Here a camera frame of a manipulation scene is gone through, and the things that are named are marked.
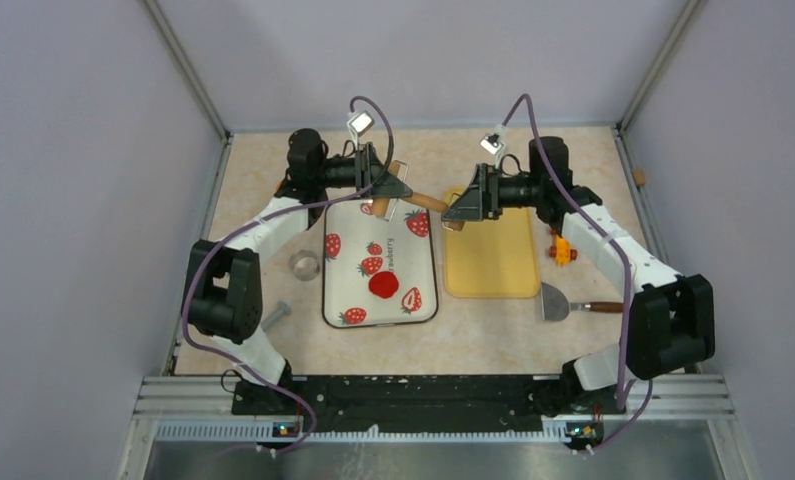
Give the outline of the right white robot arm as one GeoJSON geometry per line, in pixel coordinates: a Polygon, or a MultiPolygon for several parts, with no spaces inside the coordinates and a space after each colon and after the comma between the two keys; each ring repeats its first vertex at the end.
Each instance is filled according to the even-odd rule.
{"type": "Polygon", "coordinates": [[[442,218],[491,221],[507,210],[532,208],[621,293],[618,342],[564,365],[562,404],[585,412],[599,400],[600,389],[651,380],[711,358],[716,349],[711,283],[663,263],[613,219],[596,193],[575,184],[562,138],[544,136],[528,147],[529,168],[514,176],[499,166],[477,165],[442,218]]]}

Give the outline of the small wooden peg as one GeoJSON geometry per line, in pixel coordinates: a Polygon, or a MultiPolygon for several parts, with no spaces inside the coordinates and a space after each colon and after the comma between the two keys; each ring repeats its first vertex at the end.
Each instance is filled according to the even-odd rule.
{"type": "Polygon", "coordinates": [[[632,178],[633,178],[634,185],[637,188],[641,188],[641,187],[643,187],[646,184],[646,182],[647,182],[646,174],[645,174],[645,172],[642,169],[633,168],[631,170],[631,175],[632,175],[632,178]]]}

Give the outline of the wooden double-ended rolling pin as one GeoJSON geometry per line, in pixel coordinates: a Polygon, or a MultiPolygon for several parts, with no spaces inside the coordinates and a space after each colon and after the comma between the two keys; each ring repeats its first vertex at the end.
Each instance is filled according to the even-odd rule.
{"type": "MultiPolygon", "coordinates": [[[[392,163],[391,166],[389,166],[388,171],[389,173],[397,176],[398,174],[400,174],[402,170],[407,170],[407,168],[408,167],[406,166],[405,163],[396,161],[395,163],[392,163]]],[[[369,212],[371,215],[383,219],[387,215],[390,215],[388,214],[389,205],[392,202],[396,202],[398,200],[441,214],[442,226],[447,230],[461,231],[464,228],[463,221],[443,220],[443,214],[448,208],[448,205],[444,201],[417,192],[413,193],[408,197],[401,197],[401,198],[386,198],[386,197],[373,198],[373,200],[371,200],[370,202],[369,212]]]]}

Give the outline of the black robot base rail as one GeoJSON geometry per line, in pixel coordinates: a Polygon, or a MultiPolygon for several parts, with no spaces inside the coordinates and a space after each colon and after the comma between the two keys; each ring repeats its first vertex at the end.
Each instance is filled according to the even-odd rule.
{"type": "Polygon", "coordinates": [[[552,418],[619,414],[614,387],[586,392],[567,376],[286,376],[279,391],[240,379],[239,416],[289,417],[318,434],[538,432],[552,418]]]}

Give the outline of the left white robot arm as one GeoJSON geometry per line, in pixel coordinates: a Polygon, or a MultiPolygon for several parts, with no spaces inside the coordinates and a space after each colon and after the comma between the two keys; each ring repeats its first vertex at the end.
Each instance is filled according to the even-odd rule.
{"type": "Polygon", "coordinates": [[[287,361],[261,327],[261,266],[284,244],[315,225],[339,202],[407,198],[411,189],[394,167],[394,136],[386,153],[351,138],[347,154],[328,154],[320,133],[304,128],[288,140],[287,167],[276,191],[252,220],[218,241],[200,240],[190,251],[180,314],[184,342],[239,367],[258,383],[256,401],[270,413],[292,404],[293,386],[282,379],[287,361]]]}

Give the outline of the grey plastic bolt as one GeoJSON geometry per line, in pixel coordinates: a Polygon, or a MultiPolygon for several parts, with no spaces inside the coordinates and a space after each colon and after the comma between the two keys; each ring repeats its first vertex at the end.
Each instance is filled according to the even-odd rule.
{"type": "Polygon", "coordinates": [[[268,330],[283,318],[288,317],[291,313],[292,309],[287,303],[278,301],[275,307],[262,318],[259,326],[263,330],[268,330]]]}

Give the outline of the yellow plastic tray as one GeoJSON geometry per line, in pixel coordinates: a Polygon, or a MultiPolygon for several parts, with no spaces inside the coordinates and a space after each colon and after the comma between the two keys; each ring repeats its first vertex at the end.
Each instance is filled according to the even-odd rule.
{"type": "Polygon", "coordinates": [[[509,208],[497,220],[443,231],[446,291],[460,299],[529,299],[540,291],[531,214],[509,208]]]}

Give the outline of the orange toy car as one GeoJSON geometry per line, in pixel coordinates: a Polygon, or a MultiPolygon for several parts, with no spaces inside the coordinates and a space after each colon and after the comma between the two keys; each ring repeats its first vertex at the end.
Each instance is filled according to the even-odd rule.
{"type": "Polygon", "coordinates": [[[548,233],[552,237],[551,245],[547,249],[547,256],[560,267],[567,266],[578,258],[578,251],[564,239],[555,229],[550,228],[548,233]]]}

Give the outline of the strawberry print white tray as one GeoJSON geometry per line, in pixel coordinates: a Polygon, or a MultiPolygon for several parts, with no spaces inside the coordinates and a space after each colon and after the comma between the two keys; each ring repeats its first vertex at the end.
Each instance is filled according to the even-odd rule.
{"type": "Polygon", "coordinates": [[[322,315],[334,328],[423,323],[438,311],[430,211],[394,202],[380,219],[370,200],[327,208],[322,315]],[[372,275],[392,271],[400,288],[389,299],[368,289],[372,275]]]}

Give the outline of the red dough disc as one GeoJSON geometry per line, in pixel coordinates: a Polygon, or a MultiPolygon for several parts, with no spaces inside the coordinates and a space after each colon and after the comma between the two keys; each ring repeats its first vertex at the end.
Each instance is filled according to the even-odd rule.
{"type": "Polygon", "coordinates": [[[400,288],[399,279],[392,271],[380,271],[371,276],[369,291],[382,299],[392,298],[400,288]]]}

